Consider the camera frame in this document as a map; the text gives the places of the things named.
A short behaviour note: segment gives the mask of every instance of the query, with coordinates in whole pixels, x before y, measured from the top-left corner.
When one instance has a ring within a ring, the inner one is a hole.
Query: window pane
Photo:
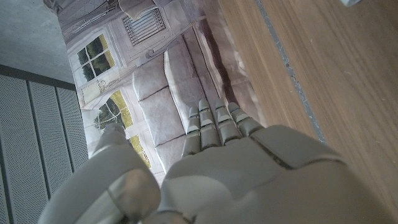
[[[75,72],[75,78],[78,86],[82,86],[82,84],[94,79],[94,72],[91,69],[90,64],[88,63],[87,65],[79,68]]]
[[[72,66],[73,72],[78,70],[81,67],[82,63],[80,63],[80,61],[79,61],[78,54],[72,55],[69,59],[70,59],[70,66]]]
[[[130,111],[126,108],[126,109],[121,110],[120,112],[121,112],[120,116],[124,123],[124,127],[128,128],[128,127],[132,126],[132,119],[131,119]]]
[[[98,119],[94,119],[94,122],[96,123],[95,127],[100,130],[104,129],[107,124],[116,122],[116,118],[114,118],[113,114],[108,110],[106,105],[103,105],[99,108]]]
[[[134,150],[138,153],[139,157],[144,161],[145,165],[148,168],[151,168],[150,161],[148,159],[147,154],[144,151],[144,148],[141,146],[141,142],[139,140],[138,135],[131,137],[129,139],[129,143],[134,148]]]
[[[120,90],[114,92],[109,98],[112,99],[116,103],[116,105],[118,106],[118,108],[120,110],[127,107],[127,104],[124,101],[122,92]]]
[[[100,55],[98,58],[91,61],[91,63],[93,64],[93,68],[97,76],[111,68],[111,64],[105,54]]]
[[[112,124],[112,123],[116,123],[116,118],[99,124],[99,128],[100,128],[100,130],[103,130],[108,124]]]
[[[87,57],[87,54],[86,54],[86,49],[82,49],[81,51],[79,51],[79,52],[77,53],[77,56],[78,56],[78,58],[79,58],[80,65],[83,65],[84,63],[88,62],[88,57]]]
[[[114,101],[111,98],[109,98],[106,101],[106,104],[108,105],[108,107],[111,110],[111,112],[113,113],[113,115],[116,116],[116,115],[118,115],[120,113],[120,110],[119,110],[118,106],[116,105],[116,103],[114,103]]]
[[[104,50],[108,48],[108,44],[106,43],[105,37],[101,34],[95,40],[87,45],[87,53],[90,58],[94,58],[98,54],[102,53]]]

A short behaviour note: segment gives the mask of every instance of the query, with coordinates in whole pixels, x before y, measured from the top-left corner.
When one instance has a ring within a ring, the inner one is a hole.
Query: tree
[[[98,119],[95,118],[94,123],[96,124],[95,128],[99,130],[104,129],[106,125],[111,123],[118,123],[124,128],[126,128],[121,119],[119,108],[112,99],[108,99],[106,104],[104,104],[102,107],[99,108]]]

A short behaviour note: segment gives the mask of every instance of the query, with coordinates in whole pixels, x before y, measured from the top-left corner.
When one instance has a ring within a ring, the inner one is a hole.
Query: gray stripe
[[[261,3],[261,0],[255,0],[255,1],[256,1],[257,5],[258,5],[259,9],[260,9],[260,12],[261,12],[262,17],[264,18],[264,21],[267,24],[269,32],[271,33],[271,37],[274,40],[274,42],[276,44],[276,47],[279,50],[280,57],[284,61],[284,64],[285,64],[286,69],[287,69],[287,72],[289,73],[290,79],[291,79],[291,81],[292,81],[292,83],[293,83],[293,85],[294,85],[294,87],[296,89],[296,92],[298,93],[298,96],[300,97],[300,100],[301,100],[301,102],[304,105],[304,110],[307,113],[308,117],[310,118],[312,126],[313,126],[313,128],[315,130],[315,133],[318,136],[318,140],[320,142],[322,142],[323,144],[326,144],[326,139],[325,139],[320,127],[319,127],[318,121],[317,121],[317,119],[316,119],[316,117],[315,117],[315,115],[314,115],[314,113],[313,113],[313,111],[311,109],[310,103],[308,102],[307,97],[305,97],[304,91],[301,88],[299,82],[296,80],[293,68],[289,66],[289,58],[286,55],[286,52],[285,52],[285,50],[284,50],[284,48],[282,46],[282,43],[279,41],[278,35],[276,34],[275,29],[272,26],[270,19],[268,18],[267,12],[266,12],[266,10],[264,9],[264,6]]]

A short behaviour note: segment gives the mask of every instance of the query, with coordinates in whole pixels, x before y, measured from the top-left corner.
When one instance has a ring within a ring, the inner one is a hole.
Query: metal grille
[[[47,203],[26,81],[0,75],[0,138],[14,223],[37,223]]]
[[[30,92],[42,147],[43,163],[47,172],[50,193],[53,194],[72,174],[57,96],[53,86],[33,82],[30,82]]]
[[[2,179],[0,179],[0,223],[4,224],[9,223],[6,195],[4,194],[4,186]]]
[[[61,108],[61,117],[65,125],[65,135],[72,158],[72,166],[77,170],[88,160],[87,143],[83,120],[76,92],[63,88],[56,88]]]
[[[127,16],[123,23],[133,46],[166,29],[159,9],[149,11],[137,21]]]

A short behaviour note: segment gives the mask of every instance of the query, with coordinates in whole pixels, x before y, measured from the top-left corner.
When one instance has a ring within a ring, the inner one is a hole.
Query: gray wall
[[[80,107],[73,90],[1,74],[0,223],[37,223],[88,159]]]
[[[74,83],[57,16],[42,0],[1,0],[0,11],[0,64]]]

